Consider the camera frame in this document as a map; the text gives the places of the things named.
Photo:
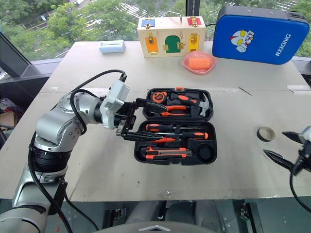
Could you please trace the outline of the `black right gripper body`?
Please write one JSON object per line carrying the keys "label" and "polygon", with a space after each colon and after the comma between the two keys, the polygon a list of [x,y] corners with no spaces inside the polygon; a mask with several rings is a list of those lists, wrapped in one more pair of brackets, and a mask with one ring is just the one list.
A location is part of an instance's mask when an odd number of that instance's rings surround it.
{"label": "black right gripper body", "polygon": [[311,171],[311,142],[306,141],[301,150],[298,151],[299,157],[292,169],[293,175],[297,175],[302,170]]}

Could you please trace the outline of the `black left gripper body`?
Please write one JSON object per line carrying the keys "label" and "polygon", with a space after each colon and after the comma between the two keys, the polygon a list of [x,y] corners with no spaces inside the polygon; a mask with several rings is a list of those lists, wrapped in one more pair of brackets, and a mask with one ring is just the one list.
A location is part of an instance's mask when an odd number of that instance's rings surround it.
{"label": "black left gripper body", "polygon": [[138,109],[137,102],[125,102],[114,114],[114,126],[116,136],[121,136],[124,140],[138,140],[138,134],[132,132],[136,121],[135,111]]}

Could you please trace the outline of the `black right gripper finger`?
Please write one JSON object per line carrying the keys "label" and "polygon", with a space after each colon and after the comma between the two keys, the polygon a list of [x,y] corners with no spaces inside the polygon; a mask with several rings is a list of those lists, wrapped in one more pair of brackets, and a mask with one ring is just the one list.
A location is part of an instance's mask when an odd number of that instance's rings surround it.
{"label": "black right gripper finger", "polygon": [[299,144],[304,144],[304,138],[303,138],[302,134],[300,134],[300,133],[282,132],[282,134],[294,142],[297,142]]}
{"label": "black right gripper finger", "polygon": [[280,154],[273,152],[271,150],[263,150],[263,152],[276,164],[282,166],[283,168],[292,171],[294,164],[286,159],[284,159]]}

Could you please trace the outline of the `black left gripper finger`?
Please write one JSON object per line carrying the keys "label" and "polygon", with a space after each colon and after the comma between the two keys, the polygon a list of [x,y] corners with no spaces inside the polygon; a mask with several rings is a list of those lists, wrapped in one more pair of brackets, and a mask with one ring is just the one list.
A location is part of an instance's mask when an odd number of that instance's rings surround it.
{"label": "black left gripper finger", "polygon": [[150,111],[152,113],[164,113],[167,112],[167,107],[163,104],[152,102],[146,99],[137,98],[136,99],[137,107],[143,107],[146,111]]}
{"label": "black left gripper finger", "polygon": [[156,141],[161,140],[162,135],[147,131],[127,132],[124,135],[124,140],[128,141]]}

